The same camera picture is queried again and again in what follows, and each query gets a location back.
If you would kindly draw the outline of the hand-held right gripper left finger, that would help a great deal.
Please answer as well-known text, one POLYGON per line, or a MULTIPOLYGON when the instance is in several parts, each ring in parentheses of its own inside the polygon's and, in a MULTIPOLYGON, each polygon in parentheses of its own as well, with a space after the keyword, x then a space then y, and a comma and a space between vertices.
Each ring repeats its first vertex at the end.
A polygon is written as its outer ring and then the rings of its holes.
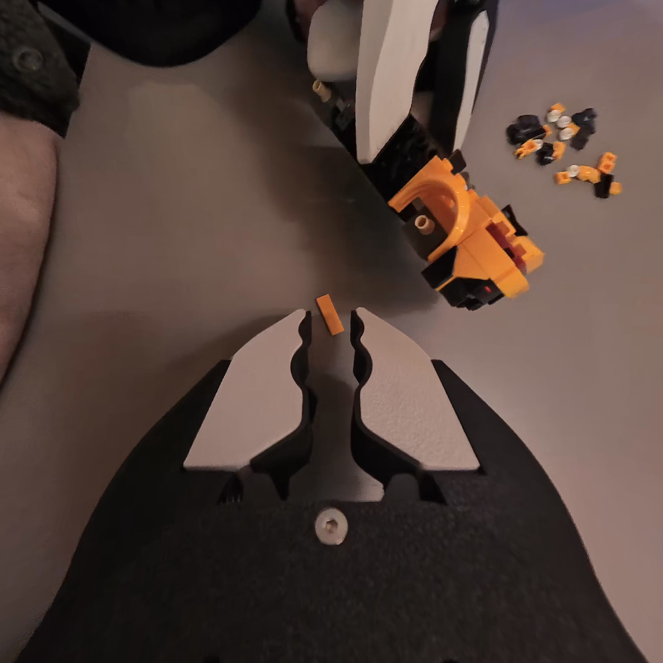
POLYGON ((298 309, 258 333, 231 358, 190 450, 187 471, 250 469, 269 477, 282 501, 310 461, 316 396, 306 384, 311 311, 298 309))

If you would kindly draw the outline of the pile of small lego pieces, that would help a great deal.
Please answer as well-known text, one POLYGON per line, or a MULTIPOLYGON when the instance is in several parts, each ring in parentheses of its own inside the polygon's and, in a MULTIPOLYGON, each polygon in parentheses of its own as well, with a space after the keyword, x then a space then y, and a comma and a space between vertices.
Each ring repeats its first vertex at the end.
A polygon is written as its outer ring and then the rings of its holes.
MULTIPOLYGON (((564 104, 552 104, 543 118, 536 114, 519 115, 505 129, 505 137, 517 160, 531 157, 540 167, 558 166, 568 152, 580 153, 587 148, 597 132, 599 113, 587 107, 568 113, 564 104)), ((590 184, 593 195, 608 200, 623 193, 624 187, 615 178, 618 157, 604 151, 592 164, 569 163, 552 175, 557 186, 572 182, 590 184)))

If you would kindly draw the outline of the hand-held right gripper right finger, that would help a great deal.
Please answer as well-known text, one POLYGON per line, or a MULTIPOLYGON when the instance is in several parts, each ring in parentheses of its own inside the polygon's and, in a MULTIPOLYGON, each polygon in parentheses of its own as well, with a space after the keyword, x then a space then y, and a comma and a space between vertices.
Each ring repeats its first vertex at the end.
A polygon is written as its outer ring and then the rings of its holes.
POLYGON ((418 498, 444 502, 435 475, 471 473, 479 459, 432 358, 404 332, 367 308, 351 314, 354 462, 384 493, 410 477, 418 498))

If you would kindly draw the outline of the person's bare leg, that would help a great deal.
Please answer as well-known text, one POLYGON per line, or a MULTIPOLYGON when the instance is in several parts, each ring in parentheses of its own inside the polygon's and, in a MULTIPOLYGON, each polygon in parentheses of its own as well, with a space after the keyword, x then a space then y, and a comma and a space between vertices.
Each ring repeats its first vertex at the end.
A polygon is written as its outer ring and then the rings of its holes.
POLYGON ((1 113, 1 378, 29 317, 56 193, 60 138, 1 113))

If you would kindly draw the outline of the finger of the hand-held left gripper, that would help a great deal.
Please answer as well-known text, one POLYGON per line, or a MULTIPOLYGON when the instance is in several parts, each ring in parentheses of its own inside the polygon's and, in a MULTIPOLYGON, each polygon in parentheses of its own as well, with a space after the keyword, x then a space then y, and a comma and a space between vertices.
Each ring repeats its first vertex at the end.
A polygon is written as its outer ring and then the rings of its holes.
POLYGON ((359 163, 371 163, 410 113, 437 1, 364 1, 355 87, 359 163))
POLYGON ((429 132, 447 154, 465 140, 492 40, 492 8, 448 7, 431 43, 429 132))

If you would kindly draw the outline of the orange and black lego car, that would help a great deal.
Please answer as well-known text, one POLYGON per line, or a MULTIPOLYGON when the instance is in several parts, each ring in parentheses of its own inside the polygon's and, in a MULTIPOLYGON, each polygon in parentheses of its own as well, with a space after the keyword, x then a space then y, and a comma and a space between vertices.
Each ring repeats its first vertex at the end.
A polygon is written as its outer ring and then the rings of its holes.
POLYGON ((452 307, 476 311, 528 291, 544 252, 511 206, 477 194, 461 151, 443 150, 416 117, 359 167, 402 221, 425 281, 452 307))

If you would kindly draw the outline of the orange lego tile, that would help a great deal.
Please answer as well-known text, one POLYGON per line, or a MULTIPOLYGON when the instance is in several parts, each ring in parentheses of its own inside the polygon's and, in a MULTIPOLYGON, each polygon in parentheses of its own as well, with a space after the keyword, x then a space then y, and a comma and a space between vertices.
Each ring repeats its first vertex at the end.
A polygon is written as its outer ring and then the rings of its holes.
POLYGON ((319 296, 316 299, 321 317, 331 336, 336 336, 344 332, 343 323, 336 311, 336 307, 329 294, 319 296))

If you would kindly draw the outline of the person's dark clothing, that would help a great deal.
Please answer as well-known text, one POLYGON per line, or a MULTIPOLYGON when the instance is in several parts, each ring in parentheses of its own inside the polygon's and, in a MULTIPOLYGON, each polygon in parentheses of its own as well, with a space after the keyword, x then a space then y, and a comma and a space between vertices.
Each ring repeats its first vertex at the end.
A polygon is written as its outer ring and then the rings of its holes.
POLYGON ((255 18, 260 1, 2 1, 1 111, 66 135, 81 73, 42 4, 132 62, 170 68, 207 56, 255 18))

